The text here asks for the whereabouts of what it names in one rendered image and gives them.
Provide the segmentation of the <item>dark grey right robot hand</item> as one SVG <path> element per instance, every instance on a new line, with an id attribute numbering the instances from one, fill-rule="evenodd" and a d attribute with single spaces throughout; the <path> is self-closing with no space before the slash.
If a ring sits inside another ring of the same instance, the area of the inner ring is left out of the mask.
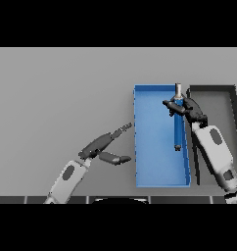
<path id="1" fill-rule="evenodd" d="M 163 104 L 169 109 L 169 115 L 172 117 L 174 114 L 184 116 L 189 125 L 198 123 L 200 128 L 208 125 L 208 116 L 205 115 L 200 106 L 189 97 L 182 96 L 183 104 L 177 105 L 174 103 L 174 98 L 164 100 Z"/>

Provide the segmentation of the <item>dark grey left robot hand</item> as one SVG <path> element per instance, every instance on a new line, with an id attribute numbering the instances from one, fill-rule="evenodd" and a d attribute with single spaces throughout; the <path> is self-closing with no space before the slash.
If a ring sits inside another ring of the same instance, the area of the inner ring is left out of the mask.
<path id="1" fill-rule="evenodd" d="M 120 165 L 129 162 L 131 158 L 129 156 L 118 156 L 109 152 L 105 152 L 105 149 L 120 135 L 132 127 L 132 123 L 123 125 L 118 128 L 115 132 L 107 132 L 98 138 L 91 141 L 85 146 L 79 153 L 78 156 L 81 160 L 86 161 L 87 159 L 94 159 L 99 157 L 100 160 L 112 164 Z"/>

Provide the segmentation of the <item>blue bin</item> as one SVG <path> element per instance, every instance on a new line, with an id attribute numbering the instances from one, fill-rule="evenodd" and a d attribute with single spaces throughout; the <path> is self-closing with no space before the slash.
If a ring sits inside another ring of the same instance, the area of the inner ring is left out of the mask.
<path id="1" fill-rule="evenodd" d="M 191 182 L 185 124 L 181 150 L 174 150 L 174 117 L 163 104 L 175 95 L 174 84 L 135 84 L 134 150 L 136 186 L 189 187 Z"/>

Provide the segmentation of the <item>dark grey bin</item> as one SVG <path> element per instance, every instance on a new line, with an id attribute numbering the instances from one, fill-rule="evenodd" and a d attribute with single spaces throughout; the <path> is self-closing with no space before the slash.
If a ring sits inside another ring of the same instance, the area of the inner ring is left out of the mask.
<path id="1" fill-rule="evenodd" d="M 237 92 L 235 85 L 191 85 L 186 94 L 208 116 L 210 126 L 217 126 L 233 156 L 237 172 Z"/>

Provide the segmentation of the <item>blue pipe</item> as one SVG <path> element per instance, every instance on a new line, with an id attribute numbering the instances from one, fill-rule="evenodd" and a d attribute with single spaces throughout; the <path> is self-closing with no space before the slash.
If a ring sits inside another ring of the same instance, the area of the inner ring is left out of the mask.
<path id="1" fill-rule="evenodd" d="M 174 150 L 180 151 L 182 146 L 182 119 L 183 119 L 183 97 L 181 93 L 181 84 L 175 84 L 175 95 L 173 97 L 175 110 L 174 116 Z"/>

